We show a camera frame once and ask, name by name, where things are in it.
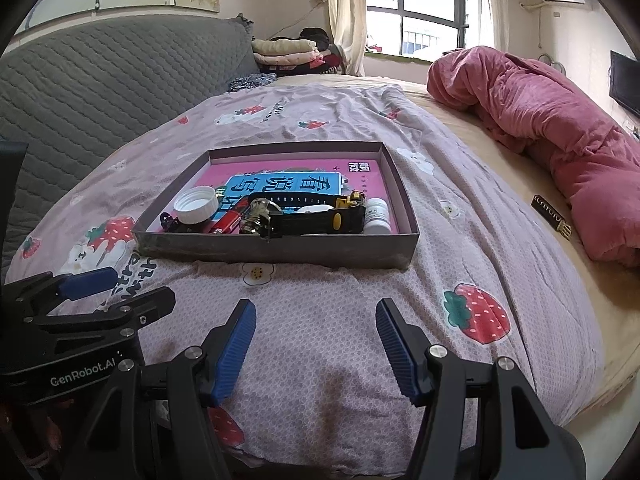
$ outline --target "headboard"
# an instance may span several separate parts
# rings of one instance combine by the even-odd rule
[[[252,22],[126,16],[58,30],[0,58],[0,139],[29,143],[2,279],[29,232],[65,193],[137,136],[259,72]]]

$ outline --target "television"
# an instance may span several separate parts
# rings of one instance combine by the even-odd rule
[[[640,62],[611,51],[609,95],[640,117]]]

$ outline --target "cardboard tray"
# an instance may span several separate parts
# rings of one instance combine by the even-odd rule
[[[171,211],[182,190],[193,187],[213,164],[309,158],[368,158],[380,167],[398,234],[306,235],[265,240],[254,235],[155,232],[159,216]],[[398,170],[381,142],[322,140],[254,144],[209,150],[184,170],[142,213],[132,230],[144,256],[180,261],[316,264],[361,269],[406,269],[419,231],[414,210]]]

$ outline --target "window sill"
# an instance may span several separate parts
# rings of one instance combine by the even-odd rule
[[[417,57],[406,57],[406,56],[394,56],[393,54],[383,54],[382,52],[365,52],[365,57],[372,57],[373,59],[383,59],[386,61],[395,61],[398,63],[416,63],[419,65],[427,65],[432,64],[431,61],[427,61],[425,59],[419,59]]]

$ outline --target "beige mattress cover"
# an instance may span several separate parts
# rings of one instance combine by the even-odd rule
[[[278,79],[279,86],[322,83],[328,86],[381,86],[397,84],[405,95],[447,125],[485,163],[530,203],[536,194],[546,198],[571,221],[571,213],[550,175],[532,160],[510,152],[491,140],[475,116],[459,113],[437,103],[426,85],[379,77],[343,75],[290,76]],[[619,264],[592,262],[586,256],[577,234],[571,241],[554,233],[584,280],[598,318],[605,351],[605,367],[598,393],[587,407],[609,402],[635,376],[640,368],[640,271]]]

